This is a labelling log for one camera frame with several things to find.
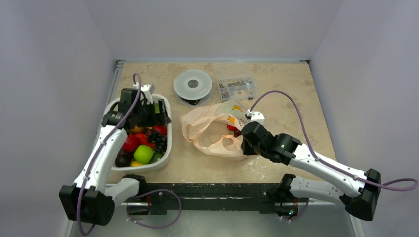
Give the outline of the red orange fake fruit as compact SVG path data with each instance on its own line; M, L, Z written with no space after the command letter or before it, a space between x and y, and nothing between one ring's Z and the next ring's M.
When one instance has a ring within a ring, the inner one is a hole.
M229 131L233 132L233 136L236 137L236 138L242 135L241 131L234 126L227 125L227 128L228 128Z

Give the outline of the orange printed plastic bag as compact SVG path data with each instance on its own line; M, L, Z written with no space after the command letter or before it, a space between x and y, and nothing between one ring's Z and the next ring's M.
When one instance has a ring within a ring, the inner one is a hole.
M242 161L249 156L243 154L243 137L234 136L227 126L238 130L249 122L247 108L235 100L210 106L199 106L180 116L182 135L200 152L232 161Z

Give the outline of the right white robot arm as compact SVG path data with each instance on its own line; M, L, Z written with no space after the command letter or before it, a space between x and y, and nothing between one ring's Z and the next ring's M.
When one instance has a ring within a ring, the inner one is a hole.
M295 137L272 135L258 122L241 130L245 155L261 155L273 163L305 170L321 181L285 174L277 188L280 199L309 198L343 205L352 216L372 221L381 188L381 173L355 169L324 157Z

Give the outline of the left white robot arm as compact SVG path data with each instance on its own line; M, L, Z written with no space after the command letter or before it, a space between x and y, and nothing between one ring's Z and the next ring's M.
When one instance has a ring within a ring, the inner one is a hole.
M107 187L107 178L115 158L128 138L128 130L138 127L167 125L171 127L171 108L168 99L153 92L150 84L140 89L123 89L120 97L111 101L102 118L98 140L77 178L64 185L59 198L69 220L78 225L107 225L114 210L126 200L146 199L148 192L143 176L128 174Z

